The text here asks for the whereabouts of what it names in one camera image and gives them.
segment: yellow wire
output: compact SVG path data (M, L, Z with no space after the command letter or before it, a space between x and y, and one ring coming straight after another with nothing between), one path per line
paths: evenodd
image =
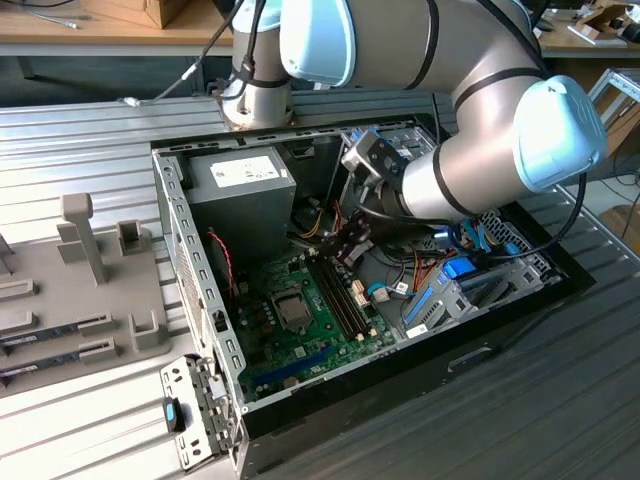
M484 230L484 236L492 247L495 247L497 245L497 243L489 235L489 232L487 232L486 228Z
M456 254L455 251L449 252L447 254L446 258L450 258L453 257ZM431 265L429 265L429 268L427 268L427 273L425 273L424 278L422 279L422 281L420 282L420 284L418 285L418 288L416 289L416 293L420 291L420 289L424 286L425 283L427 283L427 278L429 278L429 274L433 271L434 268L436 268L438 265L440 264L439 261L435 261L433 262Z
M322 211L320 211L320 213L318 214L318 219L316 220L315 225L313 226L313 228L311 230L309 230L307 233L303 233L302 235L300 235L302 238L311 238L313 237L316 233L318 233L318 230L320 229L320 218L322 217Z

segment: circuit board module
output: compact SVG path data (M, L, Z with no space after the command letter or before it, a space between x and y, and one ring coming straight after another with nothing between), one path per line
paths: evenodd
M396 341L375 307L356 300L349 271L306 253L262 265L239 284L236 333L247 360L239 377L246 401L321 376Z

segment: cardboard box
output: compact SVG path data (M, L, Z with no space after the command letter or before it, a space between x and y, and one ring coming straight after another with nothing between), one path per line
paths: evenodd
M82 0L91 13L105 15L151 28L164 28L190 0Z
M627 223L630 210L631 205L618 205L601 214L600 220L602 220L602 223L609 227L613 233L620 236ZM631 223L624 236L624 241L636 253L640 253L640 206L636 206L631 216Z

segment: black cable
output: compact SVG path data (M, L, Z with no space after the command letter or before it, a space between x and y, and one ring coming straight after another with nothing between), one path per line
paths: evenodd
M229 25L231 25L231 22L237 15L243 3L244 3L244 0L238 0L238 2L234 5L231 12L229 12L229 15L227 15L227 18L225 18L224 21L222 22L222 25L220 25L220 28L218 28L218 30L213 34L213 36L209 40L209 43L207 43L207 45L202 49L202 53L200 53L200 56L196 59L196 61L193 62L193 64L189 67L189 69L185 73L183 73L182 76L180 76L175 82L173 82L169 86L169 88L167 88L164 92L160 93L159 95L156 95L151 100L140 101L140 100L131 99L131 98L125 98L121 100L123 100L126 104L130 106L138 106L138 105L149 106L149 105L154 105L156 102L164 99L167 95L173 92L176 88L178 88L178 86L181 83L185 82L187 78L189 78L193 74L193 72L195 72L200 66L202 66L204 59L207 57L207 53L209 53L209 50L211 50L211 47L213 47L213 45L218 41L222 33L229 27Z
M549 7L551 0L542 0L531 14L531 28L536 28L538 22L542 18L544 11Z
M620 177L622 177L623 175L633 175L633 182L624 183L622 180L620 180ZM640 187L640 172L636 170L629 170L628 172L619 173L615 176L615 179L620 185L623 185L625 187L632 187L634 185Z
M244 3L244 0L237 0L236 4L233 6L231 11L229 12L229 15L227 15L227 18L225 18L224 21L222 22L222 25L220 25L220 28L218 29L218 31L213 34L213 36L209 40L209 43L207 43L207 45L202 49L202 53L200 54L197 60L198 63L201 64L202 62L204 62L204 59L206 58L207 53L209 53L209 50L213 48L215 43L220 38L220 35L222 35L222 33L231 26L231 22L233 22L233 19L236 17L238 12L240 11L240 7L242 7L243 3Z
M389 247L388 245L379 245L380 250L390 260L397 262L405 262L413 258L413 253L409 253L406 250L397 250ZM438 250L417 250L416 254L420 259L442 259L446 258L447 254Z
M397 222L403 223L405 225L415 225L422 227L430 227L434 228L434 226L442 226L447 227L451 226L451 222L448 220L444 220L442 218L418 218L418 217L410 217L408 215L388 215L386 213L378 212L369 207L365 207L360 204L357 206L359 210L366 213L367 215L377 218L378 220L386 220L389 222Z
M624 236L627 234L627 231L629 230L629 226L631 225L631 219L633 218L633 212L636 209L636 205L638 205L638 201L640 201L640 192L638 192L636 199L633 201L633 204L631 205L631 210L629 210L629 215L627 216L627 223L624 226L624 230L622 230L622 235L620 235L621 240L624 240Z
M404 274L406 272L406 269L405 269L404 263L402 263L400 265L401 265L400 273L398 274L398 276L391 283L389 283L389 274L393 271L393 268L390 268L387 271L387 274L384 277L384 284L386 286L391 287L391 288L395 288L396 283L400 282L400 280L402 280L404 278Z
M431 104L433 107L433 120L436 122L436 144L440 145L441 135L440 135L440 112L438 111L438 104L436 103L436 94L431 94Z
M625 119L625 121L622 122L622 125L616 125L616 123L620 119L622 119L627 113L629 113L629 111L635 105L636 105L636 102L633 102L633 104L622 115L620 115L612 123L609 124L609 129L607 130L607 135L613 135L614 133L618 133L620 130L622 130L624 127L626 127L629 124L629 122L631 122L632 120L635 119L636 115L632 113L631 115L629 115L629 118Z
M29 8L54 8L61 7L62 5L67 5L68 3L75 2L75 0L64 0L58 3L50 3L49 5L36 5L34 3L24 3L17 2L14 0L0 0L0 2L8 3L10 5L17 5L18 7L29 7Z
M255 75L255 69L256 69L255 59L253 57L256 50L256 44L258 42L258 25L260 23L260 17L262 16L262 12L266 5L267 5L267 0L257 0L256 2L255 11L253 14L253 21L251 22L251 30L249 32L249 42L247 44L247 53L242 59L242 66L240 67L241 69L246 70L243 73L244 75L248 75L249 78L242 79L242 86L240 87L240 91L238 93L234 95L228 95L226 97L225 96L220 97L221 100L236 100L240 98L242 95L244 95L244 92L247 89L248 82L253 80L253 77Z
M618 146L618 148L616 149L616 154L613 156L613 174L617 177L619 175L618 173L618 157L620 156L620 152L622 151L622 149L624 148L624 146L627 144L627 142L629 142L632 138L634 138L633 135L631 135L631 133L640 125L640 119L634 124L633 127L631 127L631 130L629 130L629 134L627 135L627 137L622 141L622 143ZM624 162L622 162L622 165L624 165L625 163L627 163L629 160L631 160L631 158L626 159Z
M511 21L511 19L502 11L499 7L497 7L491 0L477 0L480 5L482 5L489 13L491 13L496 20L498 20L503 27L505 27L511 35L518 41L523 50L529 55L531 60L536 64L540 72L542 72L545 78L549 78L549 71L547 70L547 66L544 64L544 60L540 55L540 52L536 50L533 44L525 37L525 35L520 31L515 23Z
M576 204L574 205L573 210L571 211L571 215L569 215L569 219L567 220L567 223L565 223L564 226L560 229L560 231L547 243L539 245L526 252L518 253L516 255L487 255L487 256L493 260L513 260L514 258L528 257L529 255L541 252L542 250L546 250L547 248L559 243L565 237L565 235L569 233L569 230L571 230L573 225L576 223L576 220L580 215L580 210L582 209L582 204L584 203L584 196L586 193L587 193L587 174L581 173L578 180L578 195L576 196Z
M380 258L376 257L376 256L373 254L373 252L369 252L369 255L370 255L370 256L371 256L371 258L373 258L376 262L378 262L378 263L379 263L379 264L381 264L381 265L384 265L385 267L390 267L390 268L401 268L401 266L400 266L400 265L401 265L401 264L400 264L400 262L395 262L395 261L393 261L393 263L386 262L386 261L384 261L384 260L382 260L382 259L380 259Z
M620 192L616 191L614 188L611 188L610 185L607 184L607 182L605 182L604 180L600 180L600 183L602 183L605 187L607 187L609 190L611 190L613 193L615 193L616 195L618 195L620 198L622 198L623 200L626 200L627 202L631 203L633 202L633 200L631 200L628 197L625 197L624 195L622 195Z
M329 188L327 189L327 194L324 197L324 208L325 210L329 208L329 199L331 198L331 191L333 190L333 186L336 183L336 177L338 176L338 171L340 170L340 162L342 158L342 152L344 151L345 144L344 141L340 144L340 150L338 151L338 158L336 158L336 164L333 167L333 173L331 174L331 181L329 182Z

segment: metal table surface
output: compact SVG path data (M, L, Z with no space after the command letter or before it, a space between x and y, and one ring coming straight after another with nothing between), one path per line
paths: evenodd
M419 93L295 96L301 123L430 113ZM455 130L451 103L439 97ZM63 193L93 195L93 227L138 218L160 234L149 141L224 130L208 99L137 110L115 103L0 110L0 231L9 242L56 235ZM556 232L562 190L523 205ZM319 447L265 478L636 478L640 467L640 261L588 211L563 246L596 278L505 354ZM157 370L192 351L163 242L154 242L173 348L0 400L0 478L181 477ZM229 461L190 475L232 479Z

